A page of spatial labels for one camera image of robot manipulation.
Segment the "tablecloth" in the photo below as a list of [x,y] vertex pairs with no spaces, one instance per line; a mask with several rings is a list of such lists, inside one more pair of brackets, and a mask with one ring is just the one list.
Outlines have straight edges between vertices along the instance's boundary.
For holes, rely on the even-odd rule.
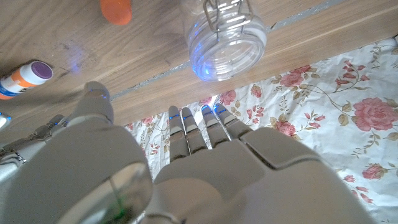
[[[276,128],[319,153],[376,223],[398,223],[398,47],[387,39],[228,91],[222,103],[252,129]],[[152,177],[169,163],[167,112],[126,125]]]

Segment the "wooden surface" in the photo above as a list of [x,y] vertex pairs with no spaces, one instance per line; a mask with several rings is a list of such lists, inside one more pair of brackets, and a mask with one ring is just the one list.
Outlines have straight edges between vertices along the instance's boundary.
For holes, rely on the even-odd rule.
[[[259,1],[257,10],[271,26],[321,2]],[[102,17],[98,1],[1,1],[2,74],[35,58],[51,64],[55,76],[0,102],[0,110],[13,117],[0,142],[28,135],[55,114],[71,113],[85,82],[97,80],[113,95],[186,62],[177,3],[133,1],[132,23],[116,26]],[[115,99],[116,123],[127,124],[167,111],[170,105],[182,106],[393,36],[398,31],[397,5],[393,0],[348,0],[271,32],[263,59],[232,80],[203,83],[190,69],[173,73]]]

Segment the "metal wire clasp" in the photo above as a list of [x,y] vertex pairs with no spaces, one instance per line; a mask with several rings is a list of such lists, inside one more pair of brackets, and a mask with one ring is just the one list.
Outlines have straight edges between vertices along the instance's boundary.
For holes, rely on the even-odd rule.
[[[246,3],[248,6],[248,12],[242,13],[242,7],[244,3]],[[207,10],[208,5],[210,5],[211,8],[217,10],[217,17],[214,22],[211,21],[210,13]],[[238,13],[233,17],[228,17],[227,20],[221,20],[220,19],[221,13],[233,7],[238,7]],[[220,4],[219,0],[205,0],[203,2],[203,9],[205,11],[210,29],[213,32],[226,31],[230,29],[235,29],[237,27],[241,27],[251,22],[254,17],[253,9],[250,5],[249,0],[232,0],[231,3],[229,4],[225,2]]]

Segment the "pink rose pattern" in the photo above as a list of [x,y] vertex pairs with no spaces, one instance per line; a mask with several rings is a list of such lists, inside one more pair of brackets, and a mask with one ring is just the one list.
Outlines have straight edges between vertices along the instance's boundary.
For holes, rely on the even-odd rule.
[[355,178],[353,175],[347,175],[344,177],[344,179],[342,180],[349,188],[351,188],[351,192],[353,193],[353,195],[359,199],[358,194],[361,196],[361,198],[367,202],[367,203],[372,203],[373,199],[370,199],[367,195],[365,195],[363,192],[369,192],[369,190],[366,187],[361,187],[361,186],[356,186],[353,187],[350,183],[355,183]]
[[301,84],[302,81],[304,81],[304,78],[301,76],[301,73],[290,73],[282,77],[280,84],[286,87],[292,87]]
[[148,126],[148,125],[151,124],[151,122],[153,121],[153,119],[154,119],[153,117],[147,117],[147,118],[142,119],[141,121],[142,121],[142,123],[143,123],[144,125]]
[[398,121],[398,114],[393,107],[383,102],[379,98],[366,98],[354,104],[355,124],[362,131],[388,130],[392,128],[392,123]]
[[212,99],[212,97],[208,97],[208,98],[206,98],[206,99],[203,99],[203,100],[201,100],[201,101],[199,101],[199,105],[207,105],[207,104],[209,104],[210,102],[211,102],[211,99]]
[[[383,46],[375,45],[374,47],[376,48],[374,51],[377,51]],[[267,126],[270,123],[270,127],[298,141],[304,141],[309,132],[313,133],[312,135],[314,136],[318,133],[321,135],[321,132],[326,130],[328,126],[329,129],[330,127],[336,129],[333,135],[323,136],[323,138],[330,138],[329,144],[331,145],[333,145],[333,140],[336,140],[339,135],[351,134],[355,130],[364,133],[368,137],[370,136],[370,139],[364,139],[364,142],[368,142],[364,147],[358,147],[351,154],[355,156],[354,158],[358,156],[359,159],[362,159],[361,156],[363,156],[366,164],[363,167],[353,167],[352,164],[345,164],[348,167],[351,166],[350,170],[353,170],[353,174],[344,173],[341,179],[354,197],[357,197],[364,205],[372,204],[374,207],[377,205],[377,200],[380,200],[379,197],[376,198],[376,195],[388,194],[387,192],[380,192],[377,185],[394,178],[398,170],[396,168],[398,164],[391,163],[394,160],[396,161],[396,158],[382,157],[380,159],[374,156],[375,153],[372,156],[365,156],[367,151],[370,150],[382,152],[385,146],[381,144],[393,141],[398,142],[398,104],[396,103],[398,97],[391,99],[394,95],[374,95],[372,90],[374,88],[373,83],[377,80],[375,76],[380,75],[377,71],[382,69],[380,65],[384,66],[385,64],[379,61],[379,58],[375,58],[374,62],[358,65],[354,63],[354,60],[344,60],[344,62],[340,63],[340,71],[336,70],[333,74],[317,74],[316,71],[319,68],[306,65],[286,74],[276,75],[274,80],[251,84],[247,87],[249,91],[246,93],[243,93],[242,90],[231,90],[220,94],[216,102],[226,105],[230,111],[234,108],[235,112],[233,114],[250,125],[252,129]],[[323,77],[330,77],[331,75],[335,75],[332,78],[332,82],[323,79]],[[330,88],[326,89],[326,85],[318,86],[317,78],[320,80],[319,83],[329,82]],[[280,93],[283,94],[285,100],[280,102],[279,107],[277,102],[269,101],[268,93],[263,91],[272,84],[278,85],[276,90],[283,89]],[[307,105],[305,102],[307,100],[311,101],[308,97],[309,94],[310,97],[328,96],[327,99],[330,102],[324,101],[322,105],[318,104],[318,108],[314,107],[316,110],[322,110],[323,114],[316,114],[314,111],[310,113],[312,108],[307,110],[306,113],[304,111],[301,115],[295,112],[295,109],[300,106],[308,108],[309,104]],[[354,96],[357,100],[351,100],[351,103],[345,100],[345,96]],[[198,105],[208,103],[209,100],[211,98],[200,100]],[[336,117],[334,114],[328,114],[328,111],[337,111],[341,115]],[[164,125],[160,123],[160,118],[153,116],[126,126],[126,129],[130,131],[134,127],[134,132],[138,132],[140,127],[144,128],[141,132],[142,141],[139,142],[148,158],[163,156],[169,150],[169,140],[166,140],[168,119],[164,119],[162,122],[164,122]],[[349,126],[351,129],[345,131],[345,126]],[[152,132],[158,131],[158,129],[162,130],[162,134],[152,135],[155,137],[151,137]],[[350,148],[339,150],[347,150],[347,153],[350,150],[352,151]]]
[[257,85],[253,85],[253,87],[251,88],[251,94],[257,98],[261,97],[261,88]]
[[288,121],[283,121],[283,122],[277,121],[275,128],[280,133],[286,134],[287,136],[293,136],[296,133],[296,128]]
[[226,93],[221,94],[220,102],[224,105],[230,105],[232,101],[236,98],[235,90],[228,91]]

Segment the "robotic hand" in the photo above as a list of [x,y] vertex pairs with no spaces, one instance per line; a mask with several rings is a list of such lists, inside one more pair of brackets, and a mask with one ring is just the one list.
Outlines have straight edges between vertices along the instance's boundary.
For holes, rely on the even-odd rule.
[[[76,110],[14,176],[4,223],[373,223],[320,157],[222,105],[170,107],[170,164],[154,184],[132,136],[113,125],[107,89],[86,84]],[[231,136],[227,137],[224,127]]]
[[191,111],[170,107],[171,163],[155,179],[142,224],[373,223],[303,144],[275,129],[253,131],[220,104],[202,115],[213,150]]

